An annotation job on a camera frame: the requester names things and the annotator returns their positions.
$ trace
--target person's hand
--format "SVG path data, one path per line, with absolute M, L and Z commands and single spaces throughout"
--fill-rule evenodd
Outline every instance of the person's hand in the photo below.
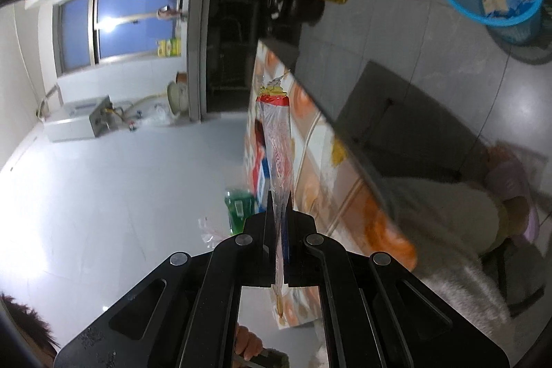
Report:
M 263 342 L 252 332 L 249 332 L 245 326 L 239 326 L 236 329 L 236 346 L 234 351 L 249 361 L 252 357 L 259 355 L 263 350 Z M 232 368 L 239 368 L 239 362 L 233 362 Z

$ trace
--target orange patterned countertop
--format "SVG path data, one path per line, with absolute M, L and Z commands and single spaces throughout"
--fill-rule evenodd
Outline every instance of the orange patterned countertop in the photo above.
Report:
M 282 88 L 290 100 L 294 209 L 310 214 L 319 233 L 363 255 L 386 251 L 412 270 L 416 249 L 400 232 L 374 192 L 374 183 L 361 176 L 348 149 L 289 69 L 259 41 L 245 139 L 246 176 L 254 191 L 252 171 L 259 150 L 255 120 L 259 89 L 284 76 Z M 297 326 L 320 316 L 317 288 L 288 288 L 280 327 Z

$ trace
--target plastic bag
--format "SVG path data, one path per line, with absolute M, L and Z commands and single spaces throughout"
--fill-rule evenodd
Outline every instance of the plastic bag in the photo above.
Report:
M 288 236 L 285 209 L 293 185 L 292 132 L 289 117 L 289 98 L 282 90 L 282 77 L 261 88 L 257 103 L 261 111 L 264 140 L 270 171 L 270 190 L 276 230 L 276 284 L 273 291 L 277 299 L 277 311 L 284 314 L 282 288 L 284 285 L 284 261 L 288 260 Z
M 219 243 L 230 237 L 230 233 L 224 235 L 224 233 L 211 226 L 211 222 L 207 217 L 200 218 L 198 222 L 201 230 L 201 240 L 205 242 L 209 250 L 214 250 Z
M 139 121 L 140 126 L 149 127 L 167 127 L 173 125 L 180 114 L 174 115 L 170 110 L 169 104 L 156 103 L 153 107 L 147 110 L 144 118 Z

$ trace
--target window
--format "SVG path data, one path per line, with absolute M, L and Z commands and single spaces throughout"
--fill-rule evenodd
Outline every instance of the window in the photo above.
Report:
M 61 7 L 61 54 L 70 71 L 90 66 L 88 0 L 73 0 Z
M 177 0 L 71 0 L 61 5 L 61 72 L 125 58 L 157 55 L 159 41 L 176 37 L 176 19 L 158 19 Z

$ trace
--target green dish soap bottle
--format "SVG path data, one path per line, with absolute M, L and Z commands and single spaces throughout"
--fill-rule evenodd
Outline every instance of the green dish soap bottle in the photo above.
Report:
M 235 236 L 243 233 L 245 219 L 255 214 L 255 197 L 243 189 L 229 189 L 224 202 L 228 208 L 230 234 Z

